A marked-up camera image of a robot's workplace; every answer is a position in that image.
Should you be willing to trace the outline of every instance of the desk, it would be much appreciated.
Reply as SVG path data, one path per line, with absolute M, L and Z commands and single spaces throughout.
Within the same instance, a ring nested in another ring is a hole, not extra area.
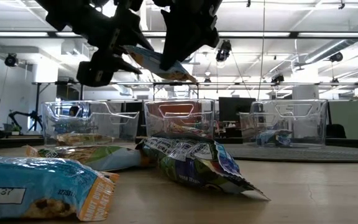
M 23 155 L 20 148 L 0 149 L 0 156 Z M 271 202 L 189 189 L 155 169 L 127 170 L 120 172 L 109 218 L 98 223 L 358 223 L 358 164 L 238 164 Z

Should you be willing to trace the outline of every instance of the clear plastic bin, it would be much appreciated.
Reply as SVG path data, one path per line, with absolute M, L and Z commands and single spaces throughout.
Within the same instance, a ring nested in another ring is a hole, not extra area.
M 144 106 L 147 135 L 193 133 L 206 138 L 214 134 L 213 100 L 162 100 Z
M 259 147 L 324 147 L 326 100 L 267 100 L 241 113 L 244 144 Z
M 84 137 L 85 141 L 77 138 L 78 145 L 135 143 L 139 112 L 123 113 L 122 109 L 117 101 L 43 103 L 45 146 L 61 146 L 60 139 L 67 136 Z

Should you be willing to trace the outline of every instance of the snack inside bin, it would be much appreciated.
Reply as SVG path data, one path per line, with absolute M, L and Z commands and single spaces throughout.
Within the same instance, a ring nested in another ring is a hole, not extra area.
M 266 100 L 240 114 L 244 144 L 258 147 L 324 147 L 326 100 Z
M 212 138 L 213 100 L 163 100 L 145 103 L 147 135 L 193 133 Z
M 43 103 L 45 146 L 135 142 L 139 112 L 126 113 L 116 101 Z

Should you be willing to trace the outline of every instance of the gray carpet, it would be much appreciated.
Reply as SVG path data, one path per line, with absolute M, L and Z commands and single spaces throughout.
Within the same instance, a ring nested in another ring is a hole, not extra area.
M 227 144 L 224 147 L 235 159 L 278 162 L 358 162 L 358 149 L 348 147 L 261 148 L 236 144 Z

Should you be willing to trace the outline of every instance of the wooden table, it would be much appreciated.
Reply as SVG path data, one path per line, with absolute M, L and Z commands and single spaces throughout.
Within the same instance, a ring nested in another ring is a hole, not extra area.
M 0 156 L 23 155 L 23 149 L 0 150 Z M 243 176 L 272 201 L 189 189 L 155 169 L 127 170 L 120 172 L 109 218 L 99 223 L 358 224 L 358 164 L 238 164 Z

